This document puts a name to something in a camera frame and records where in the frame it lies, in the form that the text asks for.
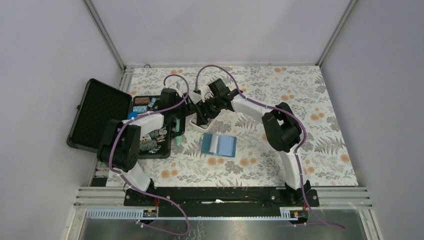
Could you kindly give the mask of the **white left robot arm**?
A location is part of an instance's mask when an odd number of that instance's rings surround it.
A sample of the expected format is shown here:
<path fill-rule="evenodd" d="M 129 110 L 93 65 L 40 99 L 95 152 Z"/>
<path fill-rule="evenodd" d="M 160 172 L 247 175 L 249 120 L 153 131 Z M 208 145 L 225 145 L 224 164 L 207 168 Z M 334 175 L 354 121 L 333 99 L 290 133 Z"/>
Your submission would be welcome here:
<path fill-rule="evenodd" d="M 109 120 L 96 153 L 99 161 L 137 190 L 135 197 L 144 206 L 154 202 L 155 192 L 149 188 L 151 179 L 138 164 L 145 155 L 141 150 L 141 137 L 161 129 L 169 134 L 174 118 L 184 119 L 189 115 L 191 99 L 188 92 L 179 96 L 175 89 L 164 88 L 157 104 L 158 109 L 129 119 Z"/>

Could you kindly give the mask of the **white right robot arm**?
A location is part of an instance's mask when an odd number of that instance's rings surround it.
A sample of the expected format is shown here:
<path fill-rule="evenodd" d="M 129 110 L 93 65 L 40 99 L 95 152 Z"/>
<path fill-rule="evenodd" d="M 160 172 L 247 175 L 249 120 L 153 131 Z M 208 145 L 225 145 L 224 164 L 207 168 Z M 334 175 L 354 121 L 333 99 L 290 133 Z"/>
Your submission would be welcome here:
<path fill-rule="evenodd" d="M 289 189 L 287 201 L 299 206 L 307 199 L 310 185 L 299 156 L 307 133 L 287 103 L 266 105 L 247 97 L 239 87 L 231 90 L 220 78 L 202 87 L 196 83 L 194 93 L 200 97 L 195 104 L 197 126 L 206 125 L 223 110 L 242 113 L 262 123 L 267 142 L 280 155 L 283 164 L 285 186 Z"/>

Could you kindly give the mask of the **blue leather card holder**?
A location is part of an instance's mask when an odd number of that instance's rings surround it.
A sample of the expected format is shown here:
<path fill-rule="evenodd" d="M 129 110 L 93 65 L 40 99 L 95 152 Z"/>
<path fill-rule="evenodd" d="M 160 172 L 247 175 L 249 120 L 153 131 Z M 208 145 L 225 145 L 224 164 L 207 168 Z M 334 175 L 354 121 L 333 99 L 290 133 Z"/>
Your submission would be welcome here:
<path fill-rule="evenodd" d="M 235 136 L 204 133 L 200 144 L 202 154 L 229 158 L 236 156 L 237 138 Z"/>

